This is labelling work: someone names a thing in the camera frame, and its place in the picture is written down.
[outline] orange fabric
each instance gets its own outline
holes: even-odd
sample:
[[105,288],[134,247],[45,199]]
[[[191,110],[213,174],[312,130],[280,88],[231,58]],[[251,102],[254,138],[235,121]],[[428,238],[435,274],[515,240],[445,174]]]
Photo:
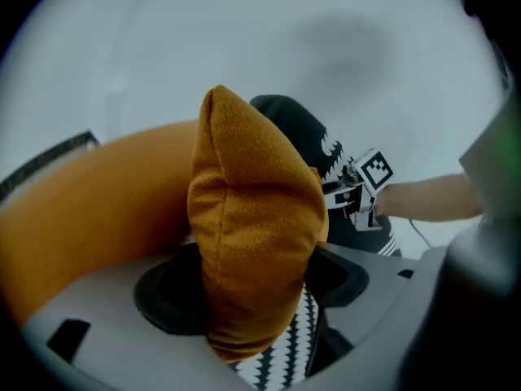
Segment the orange fabric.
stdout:
[[203,101],[192,175],[208,340],[226,362],[250,358],[295,315],[326,219],[320,180],[273,123],[223,86]]
[[78,277],[187,232],[196,130],[166,125],[99,147],[0,214],[0,292],[19,325]]

